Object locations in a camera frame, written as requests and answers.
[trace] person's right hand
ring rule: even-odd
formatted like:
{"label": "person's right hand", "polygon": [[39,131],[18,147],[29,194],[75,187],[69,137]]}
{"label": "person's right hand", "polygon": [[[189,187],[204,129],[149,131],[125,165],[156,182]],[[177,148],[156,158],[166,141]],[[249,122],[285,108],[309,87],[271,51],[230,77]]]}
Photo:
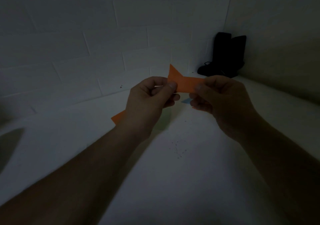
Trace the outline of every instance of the person's right hand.
{"label": "person's right hand", "polygon": [[211,76],[190,93],[190,105],[214,116],[221,130],[240,141],[251,128],[263,121],[252,105],[245,86],[224,76]]}

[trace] hand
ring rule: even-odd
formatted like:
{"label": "hand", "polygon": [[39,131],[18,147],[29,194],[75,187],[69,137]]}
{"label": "hand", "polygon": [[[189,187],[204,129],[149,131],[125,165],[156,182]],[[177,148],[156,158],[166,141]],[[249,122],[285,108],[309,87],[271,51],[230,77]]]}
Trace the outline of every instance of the hand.
{"label": "hand", "polygon": [[174,94],[175,82],[167,83],[165,77],[149,77],[130,90],[125,116],[119,126],[132,131],[143,141],[147,139],[159,120],[162,109],[174,105],[180,99]]}
{"label": "hand", "polygon": [[193,99],[191,106],[212,114],[220,129],[238,142],[263,120],[254,109],[245,86],[228,77],[207,77],[190,98]]}

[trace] person's left hand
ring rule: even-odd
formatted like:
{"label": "person's left hand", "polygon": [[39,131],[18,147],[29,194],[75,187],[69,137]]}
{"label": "person's left hand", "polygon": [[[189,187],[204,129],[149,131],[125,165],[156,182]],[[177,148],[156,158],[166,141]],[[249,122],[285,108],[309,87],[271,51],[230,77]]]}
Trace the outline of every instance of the person's left hand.
{"label": "person's left hand", "polygon": [[180,99],[175,94],[177,84],[167,83],[165,77],[149,77],[130,90],[125,115],[119,126],[133,131],[141,141],[147,139],[159,120],[162,109],[174,105]]}

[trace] beige wall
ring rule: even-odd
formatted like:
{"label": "beige wall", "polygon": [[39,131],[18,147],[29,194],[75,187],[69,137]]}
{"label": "beige wall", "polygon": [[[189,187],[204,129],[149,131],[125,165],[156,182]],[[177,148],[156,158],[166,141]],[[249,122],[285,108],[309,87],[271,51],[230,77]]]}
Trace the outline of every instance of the beige wall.
{"label": "beige wall", "polygon": [[248,37],[241,75],[320,103],[320,0],[230,0],[224,31]]}

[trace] orange origami piece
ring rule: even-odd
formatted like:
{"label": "orange origami piece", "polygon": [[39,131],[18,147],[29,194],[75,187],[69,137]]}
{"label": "orange origami piece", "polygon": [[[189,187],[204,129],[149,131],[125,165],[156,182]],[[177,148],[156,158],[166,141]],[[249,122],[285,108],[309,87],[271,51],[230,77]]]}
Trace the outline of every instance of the orange origami piece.
{"label": "orange origami piece", "polygon": [[[178,72],[177,69],[174,68],[173,65],[170,64],[168,82],[176,82],[177,83],[177,92],[179,93],[195,93],[195,87],[199,83],[204,83],[203,78],[196,77],[184,77],[181,73]],[[124,115],[125,110],[111,117],[111,120],[114,124],[118,124]]]}

